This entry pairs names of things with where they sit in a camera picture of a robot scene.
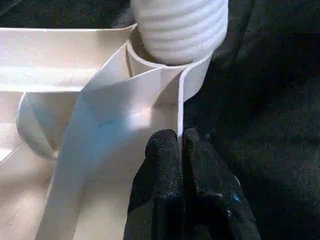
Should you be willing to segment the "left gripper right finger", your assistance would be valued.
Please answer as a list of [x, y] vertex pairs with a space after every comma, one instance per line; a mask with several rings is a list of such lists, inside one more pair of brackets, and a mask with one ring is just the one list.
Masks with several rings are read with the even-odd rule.
[[186, 227], [195, 240], [258, 240], [241, 184], [213, 145], [194, 128], [183, 133]]

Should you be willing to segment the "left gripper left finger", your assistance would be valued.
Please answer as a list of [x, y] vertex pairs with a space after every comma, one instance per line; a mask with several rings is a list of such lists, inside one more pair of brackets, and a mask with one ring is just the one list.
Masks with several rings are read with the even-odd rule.
[[155, 132], [145, 147], [127, 208], [127, 239], [181, 240], [185, 201], [180, 151], [171, 129]]

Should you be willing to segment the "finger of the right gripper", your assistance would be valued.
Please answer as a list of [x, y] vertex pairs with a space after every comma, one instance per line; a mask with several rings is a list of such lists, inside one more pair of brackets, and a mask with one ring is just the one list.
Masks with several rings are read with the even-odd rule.
[[215, 63], [232, 64], [235, 61], [252, 9], [252, 4], [228, 5], [227, 34], [221, 46], [213, 54]]

